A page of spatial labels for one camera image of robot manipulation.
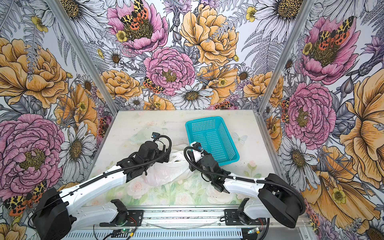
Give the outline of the white plastic bag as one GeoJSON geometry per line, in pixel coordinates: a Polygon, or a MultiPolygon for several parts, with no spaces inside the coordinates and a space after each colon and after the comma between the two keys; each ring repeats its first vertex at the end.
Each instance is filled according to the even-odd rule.
{"type": "Polygon", "coordinates": [[[144,182],[152,187],[160,187],[172,182],[186,180],[193,172],[189,169],[183,151],[170,154],[170,160],[166,163],[155,163],[143,175],[144,182]]]}

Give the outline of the teal plastic basket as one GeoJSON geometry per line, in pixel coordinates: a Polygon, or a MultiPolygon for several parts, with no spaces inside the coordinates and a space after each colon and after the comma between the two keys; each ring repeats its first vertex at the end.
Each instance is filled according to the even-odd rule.
{"type": "Polygon", "coordinates": [[[239,152],[222,117],[208,117],[185,124],[189,143],[198,142],[212,154],[219,166],[237,162],[239,152]]]}

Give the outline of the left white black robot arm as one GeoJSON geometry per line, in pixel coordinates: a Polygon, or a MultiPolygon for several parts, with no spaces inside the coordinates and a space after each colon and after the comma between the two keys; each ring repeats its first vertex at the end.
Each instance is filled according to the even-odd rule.
{"type": "Polygon", "coordinates": [[[121,200],[112,200],[103,206],[85,207],[96,197],[146,174],[154,163],[167,163],[172,140],[153,133],[137,152],[120,160],[115,166],[79,185],[43,193],[31,216],[34,228],[42,240],[61,240],[70,231],[90,225],[124,226],[129,211],[121,200]]]}

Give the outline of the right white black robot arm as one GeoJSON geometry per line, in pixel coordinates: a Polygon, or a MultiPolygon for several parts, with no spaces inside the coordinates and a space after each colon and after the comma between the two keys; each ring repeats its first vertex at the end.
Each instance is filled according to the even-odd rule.
{"type": "Polygon", "coordinates": [[[219,193],[244,195],[240,206],[228,217],[244,225],[261,219],[275,219],[288,228],[295,228],[299,216],[306,212],[303,196],[276,174],[266,178],[249,178],[222,169],[213,155],[200,143],[184,149],[190,170],[201,173],[203,179],[219,193]]]}

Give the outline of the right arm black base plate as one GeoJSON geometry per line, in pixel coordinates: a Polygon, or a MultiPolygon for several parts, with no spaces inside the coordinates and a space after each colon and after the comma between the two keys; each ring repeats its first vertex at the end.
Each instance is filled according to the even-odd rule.
{"type": "Polygon", "coordinates": [[[224,209],[224,216],[220,218],[220,221],[224,222],[226,226],[265,226],[267,224],[265,218],[252,220],[235,209],[224,209]]]}

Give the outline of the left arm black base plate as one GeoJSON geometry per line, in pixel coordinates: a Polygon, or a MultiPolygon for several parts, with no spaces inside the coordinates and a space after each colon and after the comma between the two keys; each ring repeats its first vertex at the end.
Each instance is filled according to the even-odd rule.
{"type": "Polygon", "coordinates": [[[100,223],[100,227],[140,227],[142,225],[143,210],[127,210],[118,212],[117,216],[109,223],[100,223]]]}

